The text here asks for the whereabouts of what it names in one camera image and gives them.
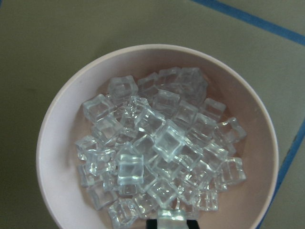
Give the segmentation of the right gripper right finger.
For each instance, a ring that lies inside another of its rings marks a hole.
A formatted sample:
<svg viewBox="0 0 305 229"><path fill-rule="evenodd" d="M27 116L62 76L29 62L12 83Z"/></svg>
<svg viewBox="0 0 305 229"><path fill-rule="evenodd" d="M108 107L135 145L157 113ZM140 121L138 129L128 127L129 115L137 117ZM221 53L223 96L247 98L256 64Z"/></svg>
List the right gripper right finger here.
<svg viewBox="0 0 305 229"><path fill-rule="evenodd" d="M198 229L198 222L197 220L188 219L186 221L188 229Z"/></svg>

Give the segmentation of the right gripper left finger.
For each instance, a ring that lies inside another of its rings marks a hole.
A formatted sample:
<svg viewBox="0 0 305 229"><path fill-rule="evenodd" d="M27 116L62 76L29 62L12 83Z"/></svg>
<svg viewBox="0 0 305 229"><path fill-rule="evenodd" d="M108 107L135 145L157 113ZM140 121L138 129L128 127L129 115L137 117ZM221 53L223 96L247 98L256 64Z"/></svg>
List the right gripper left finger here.
<svg viewBox="0 0 305 229"><path fill-rule="evenodd" d="M146 221L146 229L158 229L157 219L148 219Z"/></svg>

